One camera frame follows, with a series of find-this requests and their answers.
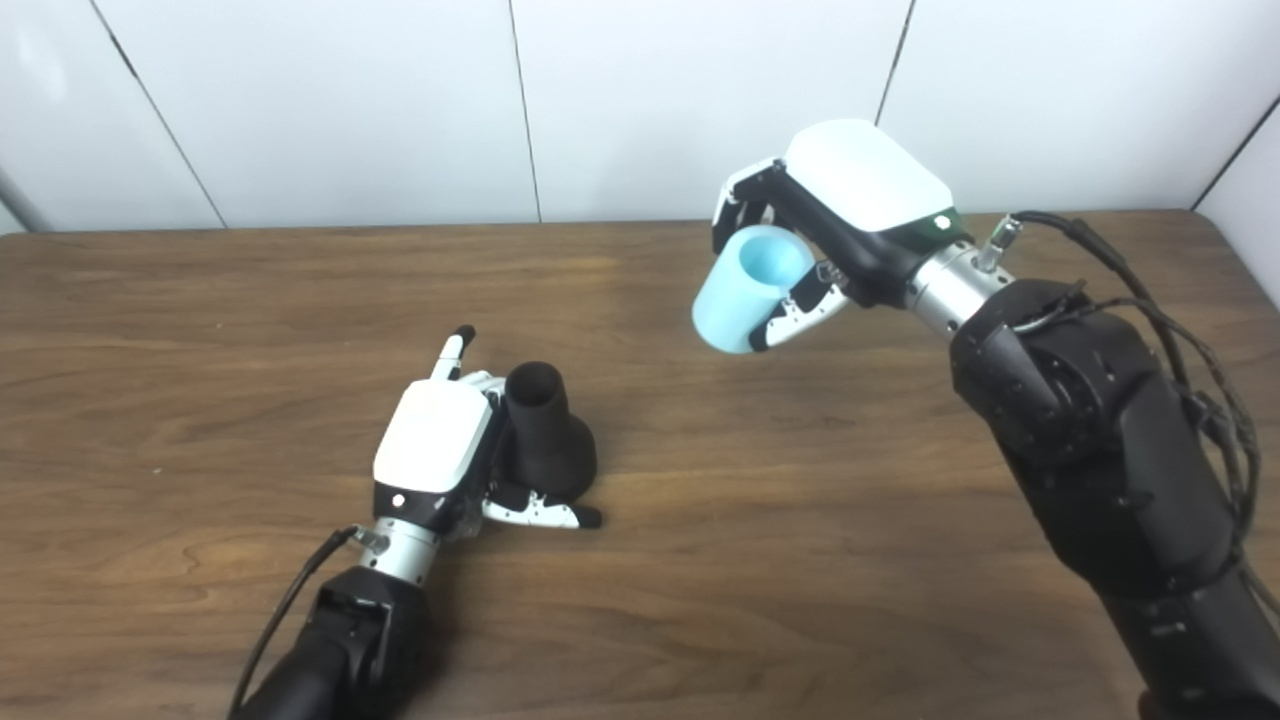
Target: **light blue cup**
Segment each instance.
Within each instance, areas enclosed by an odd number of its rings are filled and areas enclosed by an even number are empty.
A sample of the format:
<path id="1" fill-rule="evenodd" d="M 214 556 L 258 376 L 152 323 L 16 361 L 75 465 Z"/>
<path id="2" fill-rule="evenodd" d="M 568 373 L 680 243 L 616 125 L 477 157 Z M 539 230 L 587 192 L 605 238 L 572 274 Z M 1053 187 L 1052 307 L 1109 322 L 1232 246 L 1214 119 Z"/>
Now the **light blue cup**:
<path id="1" fill-rule="evenodd" d="M 722 352 L 750 352 L 748 336 L 813 264 L 813 251 L 795 233 L 773 225 L 737 231 L 694 300 L 698 334 Z"/>

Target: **black funnel-shaped object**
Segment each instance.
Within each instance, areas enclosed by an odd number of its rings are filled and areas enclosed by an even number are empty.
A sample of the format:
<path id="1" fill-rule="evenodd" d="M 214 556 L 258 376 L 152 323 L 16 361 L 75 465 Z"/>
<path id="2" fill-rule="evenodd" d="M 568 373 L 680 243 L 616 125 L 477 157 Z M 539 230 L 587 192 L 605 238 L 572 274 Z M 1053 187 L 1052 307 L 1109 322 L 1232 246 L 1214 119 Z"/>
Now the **black funnel-shaped object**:
<path id="1" fill-rule="evenodd" d="M 547 363 L 525 363 L 507 375 L 507 410 L 515 433 L 507 479 L 566 502 L 595 479 L 595 438 L 568 414 L 564 379 Z"/>

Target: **black cable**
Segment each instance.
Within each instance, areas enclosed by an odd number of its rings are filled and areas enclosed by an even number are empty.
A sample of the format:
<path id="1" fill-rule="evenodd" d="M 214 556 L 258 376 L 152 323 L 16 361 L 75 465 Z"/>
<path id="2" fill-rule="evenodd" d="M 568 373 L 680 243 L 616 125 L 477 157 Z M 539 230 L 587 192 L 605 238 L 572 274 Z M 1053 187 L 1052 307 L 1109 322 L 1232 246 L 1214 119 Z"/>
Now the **black cable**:
<path id="1" fill-rule="evenodd" d="M 1094 232 L 1093 228 L 1088 225 L 1082 219 L 1068 220 L 1061 215 L 1055 215 L 1052 213 L 1041 213 L 1038 210 L 1023 210 L 1020 213 L 1012 213 L 1010 218 L 1020 223 L 1036 223 L 1041 225 L 1048 225 L 1056 228 L 1062 234 L 1068 237 L 1071 242 L 1075 242 L 1083 247 L 1089 255 L 1093 255 L 1100 263 L 1106 265 L 1108 270 L 1120 277 L 1129 292 L 1139 300 L 1146 300 L 1155 304 L 1156 299 L 1152 297 L 1147 286 L 1143 284 L 1142 279 L 1129 268 L 1129 263 L 1124 259 L 1124 255 L 1111 246 L 1101 234 Z M 1190 387 L 1190 382 L 1187 377 L 1187 364 L 1183 360 L 1183 354 L 1178 347 L 1178 341 L 1174 340 L 1166 328 L 1162 328 L 1157 323 L 1151 323 L 1153 331 L 1156 331 L 1156 338 L 1160 340 L 1160 346 L 1165 351 L 1165 356 L 1169 359 L 1169 373 L 1174 377 L 1174 382 L 1183 387 Z"/>
<path id="2" fill-rule="evenodd" d="M 1229 421 L 1225 424 L 1224 452 L 1228 452 L 1228 448 L 1238 447 L 1239 454 L 1243 454 L 1245 460 L 1245 477 L 1243 483 L 1238 475 L 1239 465 L 1235 462 L 1226 464 L 1229 475 L 1231 475 L 1233 471 L 1236 473 L 1235 477 L 1228 478 L 1228 487 L 1244 488 L 1243 493 L 1235 498 L 1236 502 L 1233 503 L 1236 515 L 1236 536 L 1239 541 L 1243 541 L 1244 537 L 1248 536 L 1253 524 L 1253 512 L 1257 506 L 1258 479 L 1262 474 L 1262 455 L 1257 445 L 1253 418 L 1249 416 L 1249 411 L 1244 406 L 1244 400 L 1240 397 L 1240 393 L 1235 389 L 1235 386 L 1231 384 L 1230 378 L 1226 377 L 1222 361 L 1219 360 L 1213 348 L 1204 341 L 1196 337 L 1180 323 L 1166 315 L 1165 311 L 1161 310 L 1155 302 L 1137 297 L 1117 297 L 1103 302 L 1094 302 L 1070 313 L 1065 313 L 1059 318 L 1055 318 L 1053 322 L 1071 320 L 1121 305 L 1137 307 L 1147 316 L 1147 319 L 1165 327 L 1172 333 L 1176 333 L 1179 337 L 1190 343 L 1190 346 L 1196 348 L 1196 352 L 1199 354 L 1201 359 L 1204 360 L 1204 365 L 1208 366 L 1213 383 L 1219 387 L 1219 391 L 1226 400 L 1226 415 Z"/>
<path id="3" fill-rule="evenodd" d="M 262 628 L 262 634 L 257 638 L 257 643 L 253 644 L 253 650 L 248 653 L 248 660 L 244 662 L 244 670 L 241 671 L 239 682 L 236 683 L 236 692 L 232 693 L 232 706 L 227 711 L 227 719 L 232 720 L 236 712 L 239 711 L 241 706 L 244 705 L 244 693 L 248 692 L 248 684 L 253 679 L 253 669 L 257 667 L 257 661 L 262 659 L 262 652 L 266 651 L 266 644 L 271 642 L 271 635 L 275 634 L 275 629 L 280 626 L 280 621 L 284 620 L 284 615 L 288 614 L 289 606 L 298 597 L 298 592 L 302 589 L 302 584 L 307 582 L 316 570 L 324 565 L 325 560 L 333 555 L 335 550 L 346 544 L 352 536 L 360 529 L 358 525 L 351 525 L 340 530 L 334 530 L 329 539 L 320 543 L 320 547 L 302 564 L 302 569 L 298 570 L 298 575 L 293 578 L 293 583 L 289 589 L 284 591 L 284 596 L 280 597 L 279 605 L 275 606 L 275 612 L 271 612 L 271 618 L 266 621 L 266 626 Z"/>
<path id="4" fill-rule="evenodd" d="M 1245 488 L 1240 479 L 1243 477 L 1240 470 L 1240 442 L 1235 419 L 1203 392 L 1192 392 L 1178 384 L 1172 384 L 1172 388 L 1183 400 L 1199 410 L 1197 429 L 1208 437 L 1222 454 L 1222 466 L 1226 470 L 1226 488 L 1230 492 L 1231 512 L 1236 520 L 1236 532 L 1239 534 L 1239 519 L 1244 514 Z"/>

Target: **wood grain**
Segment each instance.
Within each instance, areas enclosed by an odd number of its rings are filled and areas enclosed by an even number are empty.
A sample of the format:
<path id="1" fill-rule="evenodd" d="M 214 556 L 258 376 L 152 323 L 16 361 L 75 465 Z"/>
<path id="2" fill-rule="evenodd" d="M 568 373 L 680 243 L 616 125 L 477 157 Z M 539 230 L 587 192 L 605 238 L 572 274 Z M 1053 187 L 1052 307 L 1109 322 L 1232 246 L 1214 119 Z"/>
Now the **wood grain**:
<path id="1" fill-rule="evenodd" d="M 1280 322 L 1236 258 L 1188 213 L 1089 219 L 1219 348 L 1275 466 Z M 1019 242 L 1015 274 L 1119 293 L 1064 241 Z M 710 261 L 705 223 L 5 238 L 3 716 L 220 716 L 301 561 L 367 519 L 392 409 L 466 322 L 468 368 L 561 368 L 607 527 L 448 547 L 448 664 L 407 717 L 1133 717 L 1128 656 L 942 343 L 849 310 L 719 355 L 689 320 Z M 1252 552 L 1280 582 L 1271 489 Z"/>

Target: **robot finger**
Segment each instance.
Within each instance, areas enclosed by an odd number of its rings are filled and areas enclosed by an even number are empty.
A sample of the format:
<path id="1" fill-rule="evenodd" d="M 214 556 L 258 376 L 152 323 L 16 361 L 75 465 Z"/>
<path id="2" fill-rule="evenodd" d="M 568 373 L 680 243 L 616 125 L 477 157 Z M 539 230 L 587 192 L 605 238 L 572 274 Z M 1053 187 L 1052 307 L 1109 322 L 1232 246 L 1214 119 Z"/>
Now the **robot finger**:
<path id="1" fill-rule="evenodd" d="M 503 480 L 490 483 L 481 512 L 489 520 L 536 528 L 596 529 L 604 521 L 594 507 L 570 505 Z"/>
<path id="2" fill-rule="evenodd" d="M 831 260 L 814 265 L 769 318 L 748 336 L 751 350 L 764 352 L 838 313 L 849 305 L 845 284 L 844 274 Z"/>
<path id="3" fill-rule="evenodd" d="M 476 329 L 471 325 L 462 325 L 453 331 L 453 334 L 444 341 L 444 347 L 440 348 L 440 356 L 436 357 L 435 366 L 431 369 L 431 379 L 458 379 L 458 375 L 462 374 L 462 352 L 475 337 Z"/>
<path id="4" fill-rule="evenodd" d="M 742 168 L 724 181 L 716 201 L 716 214 L 712 217 L 712 252 L 719 255 L 730 236 L 740 228 L 760 222 L 768 199 L 756 192 L 750 181 L 772 169 L 776 163 L 777 158 L 767 158 Z"/>
<path id="5" fill-rule="evenodd" d="M 468 384 L 486 396 L 498 396 L 500 398 L 506 389 L 507 378 L 495 378 L 484 370 L 476 370 L 475 373 L 462 375 L 458 378 L 458 382 Z"/>

